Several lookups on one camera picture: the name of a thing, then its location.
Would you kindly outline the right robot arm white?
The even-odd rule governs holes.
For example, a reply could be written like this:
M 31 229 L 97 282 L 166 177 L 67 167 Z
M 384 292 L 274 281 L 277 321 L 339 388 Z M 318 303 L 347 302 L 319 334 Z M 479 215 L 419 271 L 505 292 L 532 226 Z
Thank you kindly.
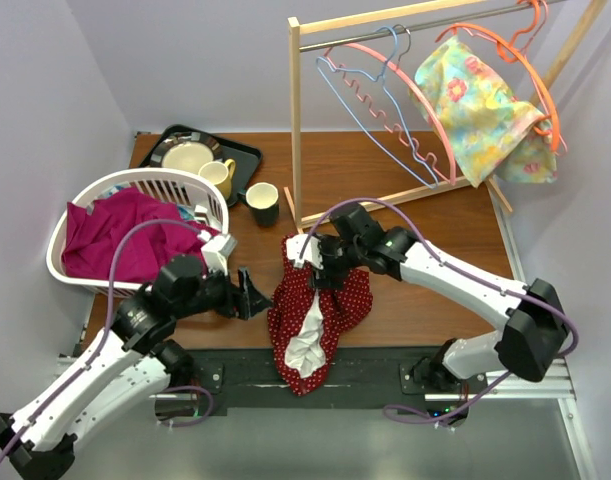
M 330 213 L 336 232 L 298 234 L 286 242 L 286 258 L 308 268 L 317 290 L 338 290 L 352 273 L 371 272 L 430 289 L 474 312 L 493 332 L 446 341 L 410 371 L 423 387 L 451 393 L 477 374 L 504 369 L 537 383 L 544 379 L 572 329 L 556 289 L 506 279 L 453 257 L 425 240 L 413 225 L 384 229 L 358 202 Z

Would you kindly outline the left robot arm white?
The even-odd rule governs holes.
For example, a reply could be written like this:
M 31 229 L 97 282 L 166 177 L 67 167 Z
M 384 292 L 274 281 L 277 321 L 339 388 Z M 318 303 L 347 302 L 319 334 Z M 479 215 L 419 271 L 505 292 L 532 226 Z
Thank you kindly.
M 209 311 L 247 320 L 271 306 L 247 269 L 231 280 L 234 244 L 218 235 L 201 257 L 174 257 L 35 400 L 0 413 L 1 456 L 21 478 L 61 478 L 97 430 L 153 394 L 189 389 L 193 360 L 171 338 L 179 320 Z

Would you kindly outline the floral pastel skirt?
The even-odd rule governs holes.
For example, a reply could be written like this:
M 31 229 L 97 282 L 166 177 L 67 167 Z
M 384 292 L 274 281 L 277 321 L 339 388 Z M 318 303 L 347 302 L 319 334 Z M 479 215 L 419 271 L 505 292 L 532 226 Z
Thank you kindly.
M 458 37 L 442 43 L 418 67 L 414 82 L 445 129 L 455 161 L 477 187 L 496 175 L 510 183 L 557 179 L 556 155 L 532 127 L 543 115 Z

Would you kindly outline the orange plastic hanger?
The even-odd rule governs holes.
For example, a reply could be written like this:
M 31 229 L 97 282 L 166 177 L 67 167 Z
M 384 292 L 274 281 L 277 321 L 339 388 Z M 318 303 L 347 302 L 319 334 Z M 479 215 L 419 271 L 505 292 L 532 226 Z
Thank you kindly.
M 469 22 L 456 22 L 443 30 L 436 38 L 436 42 L 442 40 L 448 33 L 455 36 L 459 30 L 463 30 L 471 37 L 479 37 L 494 44 L 496 46 L 497 55 L 504 62 L 509 64 L 521 64 L 528 73 L 537 99 L 540 101 L 544 112 L 544 114 L 536 120 L 532 130 L 541 138 L 548 140 L 550 151 L 557 154 L 559 147 L 563 143 L 558 111 L 549 88 L 545 85 L 544 80 L 526 56 L 527 49 L 531 42 L 548 19 L 549 6 L 546 1 L 516 2 L 517 6 L 523 4 L 532 9 L 532 21 L 528 26 L 517 29 L 509 40 L 480 25 Z

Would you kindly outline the red polka dot skirt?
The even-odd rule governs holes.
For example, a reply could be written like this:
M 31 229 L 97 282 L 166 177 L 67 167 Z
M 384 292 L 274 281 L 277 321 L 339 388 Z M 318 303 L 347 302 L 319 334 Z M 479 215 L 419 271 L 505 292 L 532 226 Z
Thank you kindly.
M 339 290 L 311 287 L 312 266 L 297 268 L 289 258 L 290 245 L 305 238 L 292 234 L 281 240 L 283 277 L 267 311 L 276 369 L 297 396 L 325 382 L 340 336 L 359 325 L 373 306 L 369 274 L 363 270 L 351 270 Z

